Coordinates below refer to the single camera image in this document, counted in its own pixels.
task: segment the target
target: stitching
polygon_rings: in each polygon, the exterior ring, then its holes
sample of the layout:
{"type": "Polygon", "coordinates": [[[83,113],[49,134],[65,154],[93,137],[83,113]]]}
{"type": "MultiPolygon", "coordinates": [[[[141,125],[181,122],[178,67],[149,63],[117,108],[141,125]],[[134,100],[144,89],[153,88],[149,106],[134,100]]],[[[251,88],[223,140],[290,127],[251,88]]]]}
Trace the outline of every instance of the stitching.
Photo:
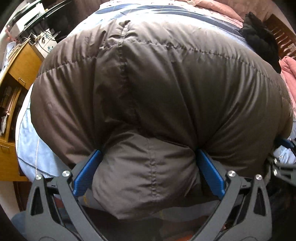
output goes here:
{"type": "MultiPolygon", "coordinates": [[[[18,159],[19,161],[21,161],[23,164],[25,164],[27,167],[29,167],[29,168],[31,168],[31,169],[34,169],[34,166],[31,166],[30,164],[28,164],[27,162],[25,162],[25,161],[24,161],[23,159],[21,159],[20,157],[17,157],[17,159],[18,159]]],[[[42,174],[45,175],[45,176],[48,176],[48,177],[54,177],[53,175],[46,174],[46,172],[41,171],[41,170],[38,169],[38,168],[37,168],[37,170],[38,170],[38,172],[42,173],[42,174]]]]}
{"type": "MultiPolygon", "coordinates": [[[[120,60],[120,75],[122,77],[123,83],[122,88],[125,88],[128,92],[127,96],[127,104],[128,108],[131,110],[131,115],[133,115],[134,120],[136,123],[139,123],[139,116],[136,112],[136,104],[135,100],[133,98],[133,94],[131,92],[130,86],[129,86],[129,78],[128,78],[128,72],[126,70],[127,67],[127,61],[125,58],[125,55],[123,53],[123,44],[126,41],[125,37],[128,33],[128,27],[129,27],[130,21],[125,22],[125,26],[123,27],[122,34],[120,37],[120,40],[118,42],[118,57],[120,60]]],[[[155,157],[152,157],[152,147],[150,146],[149,139],[147,138],[147,147],[148,147],[148,157],[149,157],[149,164],[150,164],[150,177],[151,177],[151,196],[152,201],[157,201],[157,179],[156,179],[156,161],[155,157]]]]}
{"type": "Polygon", "coordinates": [[[200,53],[205,53],[205,54],[210,54],[210,55],[215,55],[215,56],[220,56],[222,58],[225,58],[225,59],[233,59],[239,63],[243,63],[249,67],[251,67],[252,69],[254,69],[257,73],[259,73],[261,76],[263,76],[264,78],[270,80],[271,83],[273,83],[276,88],[278,89],[278,91],[281,93],[281,88],[279,87],[279,85],[271,78],[269,78],[268,76],[264,75],[260,70],[258,70],[256,67],[254,67],[253,65],[251,65],[250,63],[246,62],[246,61],[243,61],[243,60],[239,60],[235,57],[230,57],[230,56],[226,56],[226,55],[223,55],[223,54],[220,54],[220,53],[213,53],[213,52],[210,52],[210,51],[202,51],[201,49],[196,49],[196,48],[187,48],[185,46],[174,46],[172,43],[169,43],[169,44],[163,44],[163,43],[153,43],[152,41],[140,41],[140,40],[127,40],[125,39],[125,41],[129,41],[130,43],[143,43],[143,44],[151,44],[151,45],[161,45],[161,46],[166,46],[168,49],[170,48],[174,48],[174,49],[184,49],[184,50],[191,50],[191,51],[195,51],[195,52],[200,52],[200,53]]]}
{"type": "Polygon", "coordinates": [[[95,55],[88,56],[88,57],[83,57],[83,56],[82,56],[81,59],[78,59],[78,60],[75,60],[75,61],[64,62],[64,63],[62,63],[62,64],[60,64],[60,65],[58,65],[58,66],[54,66],[54,67],[52,67],[52,68],[50,68],[50,69],[48,69],[48,70],[45,70],[45,71],[42,72],[42,73],[39,73],[39,74],[37,75],[36,78],[38,78],[39,76],[41,76],[41,75],[43,75],[43,74],[45,74],[45,73],[47,73],[47,72],[49,72],[49,71],[51,71],[51,70],[53,70],[53,69],[58,69],[58,68],[63,67],[63,66],[65,66],[65,65],[67,65],[67,64],[75,64],[75,63],[78,63],[78,62],[81,62],[81,61],[84,61],[84,60],[88,60],[88,59],[90,59],[90,58],[98,58],[98,54],[100,53],[101,50],[110,49],[110,48],[113,47],[114,45],[118,45],[118,43],[113,43],[112,45],[109,45],[109,46],[102,46],[102,47],[99,47],[99,51],[98,51],[95,55]]]}

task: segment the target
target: puffer jacket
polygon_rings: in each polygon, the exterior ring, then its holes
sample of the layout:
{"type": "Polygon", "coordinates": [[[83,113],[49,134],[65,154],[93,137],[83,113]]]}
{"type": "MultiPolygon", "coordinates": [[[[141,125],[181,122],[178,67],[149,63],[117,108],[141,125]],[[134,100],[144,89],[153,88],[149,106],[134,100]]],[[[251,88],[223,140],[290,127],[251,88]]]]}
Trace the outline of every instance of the puffer jacket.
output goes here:
{"type": "Polygon", "coordinates": [[[165,16],[113,20],[60,42],[39,70],[31,115],[67,165],[103,152],[92,191],[119,219],[182,200],[196,183],[197,148],[239,175],[264,175],[275,137],[292,126],[271,65],[218,29],[165,16]]]}

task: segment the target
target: wooden shelf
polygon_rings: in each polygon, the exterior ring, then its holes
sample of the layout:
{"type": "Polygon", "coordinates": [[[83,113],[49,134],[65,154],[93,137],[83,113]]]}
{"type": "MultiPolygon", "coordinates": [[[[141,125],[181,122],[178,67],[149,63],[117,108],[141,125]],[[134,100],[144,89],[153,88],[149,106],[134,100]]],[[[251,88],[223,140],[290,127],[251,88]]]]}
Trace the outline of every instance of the wooden shelf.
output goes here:
{"type": "Polygon", "coordinates": [[[12,117],[13,117],[13,112],[15,110],[15,106],[17,104],[17,100],[18,100],[18,97],[20,96],[20,93],[21,93],[21,87],[17,87],[15,90],[14,90],[14,93],[13,93],[13,100],[12,100],[12,104],[10,105],[9,107],[9,116],[7,117],[7,122],[6,122],[6,129],[5,129],[5,132],[4,132],[4,142],[8,142],[8,138],[9,138],[9,132],[10,132],[10,126],[11,126],[11,121],[12,121],[12,117]]]}
{"type": "Polygon", "coordinates": [[[0,136],[0,142],[5,142],[4,134],[2,136],[0,136]]]}
{"type": "Polygon", "coordinates": [[[18,49],[11,54],[11,56],[9,56],[9,64],[8,66],[4,69],[2,76],[0,78],[0,85],[2,84],[6,73],[8,72],[8,70],[10,69],[11,65],[14,63],[14,60],[17,58],[17,56],[19,55],[19,53],[22,51],[22,49],[27,45],[27,43],[29,42],[30,38],[28,38],[25,42],[23,42],[20,47],[18,47],[18,49]]]}
{"type": "Polygon", "coordinates": [[[9,142],[7,142],[7,144],[9,144],[9,145],[11,145],[11,146],[15,146],[15,141],[13,140],[13,141],[9,141],[9,142]]]}
{"type": "Polygon", "coordinates": [[[28,179],[20,175],[15,144],[0,143],[0,180],[27,182],[28,179]]]}

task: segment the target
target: bed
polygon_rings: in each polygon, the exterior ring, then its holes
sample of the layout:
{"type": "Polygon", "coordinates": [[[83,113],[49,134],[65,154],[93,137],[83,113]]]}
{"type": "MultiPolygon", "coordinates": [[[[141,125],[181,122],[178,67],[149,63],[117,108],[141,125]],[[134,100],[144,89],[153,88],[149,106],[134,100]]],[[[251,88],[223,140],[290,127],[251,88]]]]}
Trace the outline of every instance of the bed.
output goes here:
{"type": "MultiPolygon", "coordinates": [[[[289,29],[274,14],[272,14],[270,18],[268,18],[264,23],[267,25],[268,29],[270,29],[270,31],[274,34],[274,37],[279,47],[279,57],[283,59],[285,56],[288,56],[293,59],[296,59],[296,35],[291,31],[291,29],[289,29]]],[[[295,101],[288,85],[287,85],[287,88],[290,94],[293,112],[294,112],[293,128],[289,138],[295,139],[296,138],[295,101]]],[[[293,152],[290,149],[287,149],[283,146],[280,146],[278,149],[275,150],[274,156],[277,157],[282,163],[285,163],[285,164],[287,163],[295,164],[296,162],[296,157],[293,154],[293,152]]]]}
{"type": "MultiPolygon", "coordinates": [[[[147,1],[146,3],[143,1],[141,4],[138,4],[137,1],[129,1],[128,4],[120,4],[120,1],[104,3],[100,6],[98,11],[90,15],[86,20],[82,21],[70,33],[70,36],[79,33],[83,29],[93,28],[98,24],[104,25],[114,18],[120,19],[126,15],[129,15],[131,18],[139,18],[141,17],[141,14],[147,12],[161,12],[164,15],[174,14],[174,17],[176,17],[178,21],[182,21],[184,19],[180,16],[190,17],[190,24],[196,24],[197,27],[203,26],[205,28],[214,29],[215,31],[232,38],[240,45],[243,45],[252,51],[251,47],[249,47],[245,39],[238,32],[239,28],[242,26],[242,23],[237,19],[209,9],[204,9],[202,7],[193,7],[188,5],[186,2],[170,0],[162,1],[162,4],[151,1],[147,1]]],[[[42,173],[46,177],[53,177],[60,175],[63,170],[67,169],[67,166],[38,136],[32,125],[30,114],[30,95],[32,88],[33,85],[31,86],[19,113],[15,138],[20,167],[30,181],[33,181],[34,177],[38,173],[42,173]]],[[[91,190],[87,191],[84,197],[80,199],[80,202],[88,207],[100,210],[103,209],[93,198],[91,190]]],[[[209,206],[207,207],[198,206],[197,210],[199,213],[201,213],[201,215],[207,215],[211,213],[211,210],[216,206],[216,204],[217,202],[214,201],[213,203],[208,203],[207,205],[209,206]],[[201,210],[208,210],[209,213],[202,213],[200,212],[201,210]]],[[[175,211],[178,218],[180,218],[180,213],[182,212],[184,212],[184,209],[182,209],[182,211],[175,211]]],[[[192,214],[194,211],[189,209],[184,215],[184,221],[187,221],[188,216],[190,216],[188,214],[190,213],[192,214]]],[[[155,215],[160,217],[163,215],[163,213],[157,213],[155,215]]],[[[169,220],[174,220],[174,218],[174,216],[169,216],[169,220]]]]}

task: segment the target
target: pink blanket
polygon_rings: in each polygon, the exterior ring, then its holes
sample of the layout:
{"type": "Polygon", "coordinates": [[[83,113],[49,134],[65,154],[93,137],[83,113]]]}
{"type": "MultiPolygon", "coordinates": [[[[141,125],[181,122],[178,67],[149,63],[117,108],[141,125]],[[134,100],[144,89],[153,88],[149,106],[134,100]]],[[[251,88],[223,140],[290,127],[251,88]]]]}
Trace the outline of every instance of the pink blanket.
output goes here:
{"type": "Polygon", "coordinates": [[[285,56],[279,63],[281,65],[281,76],[286,82],[291,98],[294,116],[296,116],[296,60],[285,56]]]}
{"type": "Polygon", "coordinates": [[[214,1],[214,0],[186,0],[188,4],[193,6],[199,6],[213,11],[222,13],[230,18],[234,18],[240,22],[243,22],[243,19],[230,7],[223,3],[214,1]]]}

